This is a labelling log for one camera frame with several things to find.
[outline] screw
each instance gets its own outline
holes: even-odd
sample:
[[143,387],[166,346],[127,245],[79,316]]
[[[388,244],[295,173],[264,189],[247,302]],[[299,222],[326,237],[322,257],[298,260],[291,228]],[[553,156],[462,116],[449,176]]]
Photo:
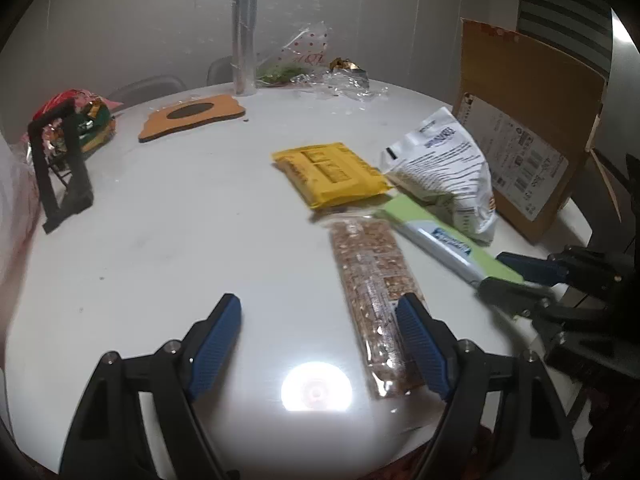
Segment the screw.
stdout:
[[465,354],[468,354],[468,353],[470,353],[470,352],[472,352],[473,350],[476,349],[476,344],[473,341],[469,340],[469,339],[461,339],[458,344],[460,345],[460,349]]
[[102,356],[102,362],[106,365],[112,365],[119,359],[120,355],[113,350]]
[[536,354],[533,350],[525,350],[524,358],[530,363],[533,363],[538,360],[538,354]]
[[177,339],[171,339],[171,341],[167,341],[166,343],[164,343],[162,350],[164,350],[168,354],[175,354],[181,346],[182,345],[180,341],[178,341]]

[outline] blue gripper pad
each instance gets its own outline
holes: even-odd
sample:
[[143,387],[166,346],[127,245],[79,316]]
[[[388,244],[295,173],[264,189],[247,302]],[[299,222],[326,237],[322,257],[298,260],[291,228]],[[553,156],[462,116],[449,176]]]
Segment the blue gripper pad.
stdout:
[[197,399],[213,385],[240,330],[240,319],[240,300],[232,296],[193,357],[191,381],[187,388],[191,400]]
[[396,319],[404,346],[414,357],[427,387],[439,394],[442,400],[449,399],[453,388],[449,384],[447,361],[414,306],[405,296],[398,301]]

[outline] yellow package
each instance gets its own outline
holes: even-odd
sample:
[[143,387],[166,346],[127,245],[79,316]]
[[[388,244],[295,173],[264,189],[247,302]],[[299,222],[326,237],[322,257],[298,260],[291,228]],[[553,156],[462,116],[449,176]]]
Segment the yellow package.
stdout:
[[368,198],[391,189],[382,174],[341,142],[271,155],[311,209]]

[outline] round table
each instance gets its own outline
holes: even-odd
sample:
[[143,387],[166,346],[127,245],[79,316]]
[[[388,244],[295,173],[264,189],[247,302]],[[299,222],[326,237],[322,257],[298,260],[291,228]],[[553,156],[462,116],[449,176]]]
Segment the round table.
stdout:
[[[231,91],[202,88],[125,110],[116,137],[87,162],[94,205],[34,236],[6,385],[19,447],[54,471],[99,357],[152,353],[182,338],[224,292],[242,302],[241,333],[219,391],[194,408],[223,464],[243,480],[354,479],[433,434],[443,405],[425,388],[399,399],[369,393],[327,229],[311,221],[270,154],[341,141],[377,165],[381,150],[443,103],[395,86],[367,103],[265,89],[239,98],[244,118],[138,142],[152,110]],[[546,256],[590,235],[570,201],[542,244],[500,220],[488,251]],[[513,333],[470,286],[398,243],[432,316],[487,352],[513,351]],[[345,410],[285,406],[283,382],[305,363],[339,368],[352,390]],[[142,400],[159,472],[171,477],[150,399]]]

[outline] cork board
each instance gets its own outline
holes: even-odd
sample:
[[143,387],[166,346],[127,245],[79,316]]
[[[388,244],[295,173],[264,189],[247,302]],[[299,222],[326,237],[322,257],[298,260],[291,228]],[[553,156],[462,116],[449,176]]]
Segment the cork board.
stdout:
[[188,101],[153,112],[138,135],[139,142],[149,142],[174,132],[196,126],[235,119],[245,114],[238,101],[228,94],[220,94],[196,101]]

